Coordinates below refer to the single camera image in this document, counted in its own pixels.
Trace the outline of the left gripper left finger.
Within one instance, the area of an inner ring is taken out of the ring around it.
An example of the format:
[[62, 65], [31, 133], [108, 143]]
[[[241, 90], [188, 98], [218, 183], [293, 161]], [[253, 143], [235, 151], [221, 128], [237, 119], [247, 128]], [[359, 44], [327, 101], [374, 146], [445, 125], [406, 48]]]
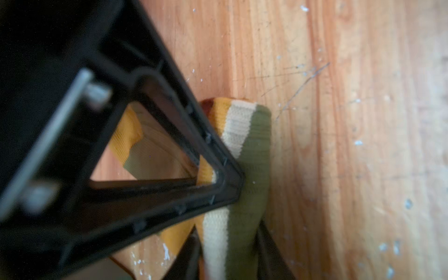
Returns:
[[199, 280], [200, 258], [201, 242], [194, 227], [162, 280]]

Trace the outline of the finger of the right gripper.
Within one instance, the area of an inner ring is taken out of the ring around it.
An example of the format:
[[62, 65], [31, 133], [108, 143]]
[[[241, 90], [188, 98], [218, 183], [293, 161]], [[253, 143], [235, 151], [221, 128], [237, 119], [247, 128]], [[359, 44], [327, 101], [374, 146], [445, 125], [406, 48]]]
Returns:
[[[96, 182], [133, 102], [218, 173]], [[1, 276], [61, 278], [238, 199], [242, 178], [140, 1], [1, 2]]]

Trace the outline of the green striped sock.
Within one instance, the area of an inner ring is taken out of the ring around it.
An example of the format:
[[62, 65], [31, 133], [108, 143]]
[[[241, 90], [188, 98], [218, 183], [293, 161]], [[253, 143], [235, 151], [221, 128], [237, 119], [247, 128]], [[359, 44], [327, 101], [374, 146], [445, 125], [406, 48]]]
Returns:
[[[161, 235], [178, 253], [196, 230], [201, 242], [199, 278], [255, 280], [259, 266], [257, 230], [270, 187], [271, 112], [265, 106], [232, 98], [205, 99], [201, 108], [242, 173], [236, 202], [206, 212]], [[215, 184], [217, 171], [201, 157], [198, 164], [139, 103], [127, 106], [109, 142], [113, 155], [138, 180], [194, 179]]]

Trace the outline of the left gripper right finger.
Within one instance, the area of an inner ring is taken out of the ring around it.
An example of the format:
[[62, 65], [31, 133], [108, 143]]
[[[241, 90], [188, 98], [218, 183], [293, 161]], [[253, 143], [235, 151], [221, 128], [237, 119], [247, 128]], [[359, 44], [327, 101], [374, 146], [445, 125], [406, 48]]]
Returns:
[[257, 230], [257, 250], [259, 264], [257, 277], [259, 280], [295, 280], [295, 276], [275, 244], [264, 221]]

